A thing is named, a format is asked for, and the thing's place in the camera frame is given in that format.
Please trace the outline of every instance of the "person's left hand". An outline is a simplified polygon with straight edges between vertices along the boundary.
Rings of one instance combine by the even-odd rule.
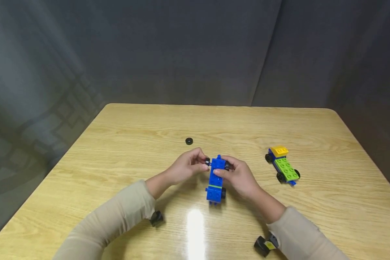
[[[178,159],[167,169],[165,174],[171,185],[176,185],[195,175],[196,173],[205,172],[209,168],[205,164],[206,155],[201,148],[182,153]]]

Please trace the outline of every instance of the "forearm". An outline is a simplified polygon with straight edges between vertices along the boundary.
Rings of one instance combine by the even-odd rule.
[[[256,191],[250,199],[275,235],[280,251],[288,259],[348,259],[319,228],[295,208],[286,208],[266,191]]]
[[[104,248],[154,213],[155,199],[143,180],[121,190],[69,233],[53,259],[101,259]]]
[[[252,192],[250,201],[261,213],[266,224],[271,224],[279,220],[286,210],[285,205],[260,187]]]
[[[172,185],[169,174],[166,171],[146,180],[146,186],[152,197],[157,200]]]

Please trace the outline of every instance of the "wood grain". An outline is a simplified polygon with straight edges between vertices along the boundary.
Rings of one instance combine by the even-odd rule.
[[[279,184],[264,159],[279,144],[301,172],[294,188]],[[52,258],[90,211],[197,146],[210,157],[246,161],[264,189],[351,259],[390,259],[390,184],[334,111],[139,104],[109,104],[99,113],[0,232],[0,259]],[[165,224],[141,222],[104,259],[262,259],[253,249],[266,229],[261,217],[231,189],[225,203],[209,207],[207,185],[205,173],[170,188],[157,203]]]

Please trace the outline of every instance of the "yellow lego brick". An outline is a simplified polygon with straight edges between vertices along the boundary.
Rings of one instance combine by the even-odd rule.
[[[264,244],[267,246],[268,249],[270,250],[273,250],[273,249],[276,249],[276,247],[274,246],[274,244],[272,244],[271,241],[266,241],[264,242]]]
[[[276,157],[286,156],[289,153],[289,151],[286,149],[286,147],[281,146],[281,145],[278,145],[276,147],[271,147],[270,149],[271,149],[272,153],[274,154],[274,156],[276,156]]]

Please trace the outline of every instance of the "long sleeve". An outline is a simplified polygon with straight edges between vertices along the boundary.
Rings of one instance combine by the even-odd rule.
[[[268,225],[275,235],[279,249],[290,260],[347,260],[311,221],[295,208],[288,207],[282,217]]]
[[[104,248],[154,213],[155,200],[146,183],[138,181],[99,206],[69,233],[55,260],[100,260]]]

